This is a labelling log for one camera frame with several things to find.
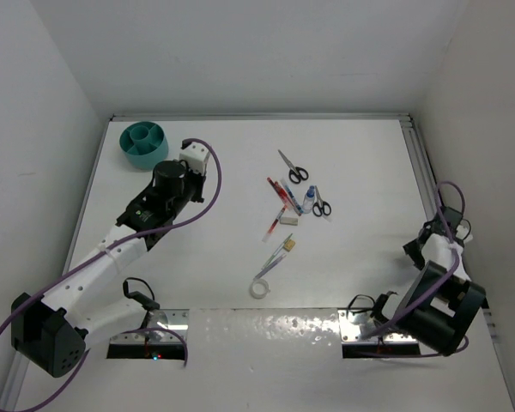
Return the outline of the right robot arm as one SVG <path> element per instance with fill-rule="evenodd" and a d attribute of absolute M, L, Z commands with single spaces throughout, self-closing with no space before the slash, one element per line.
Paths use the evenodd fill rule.
<path fill-rule="evenodd" d="M 439 355 L 458 351 L 486 300 L 485 289 L 464 271 L 464 242 L 457 237 L 463 219 L 461 211 L 442 206 L 423 224 L 417 237 L 403 246 L 420 273 L 399 303 L 394 324 L 380 336 L 396 331 L 412 336 Z"/>

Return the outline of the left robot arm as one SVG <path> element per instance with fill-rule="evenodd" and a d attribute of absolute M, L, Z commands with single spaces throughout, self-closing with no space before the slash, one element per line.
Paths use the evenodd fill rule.
<path fill-rule="evenodd" d="M 144 257 L 173 229 L 188 203 L 203 202 L 207 160 L 181 155 L 158 163 L 149 184 L 84 261 L 46 291 L 19 295 L 11 305 L 11 345 L 53 378 L 61 378 L 95 344 L 135 329 L 155 299 L 123 288 L 123 298 L 90 317 L 82 308 L 109 282 Z"/>

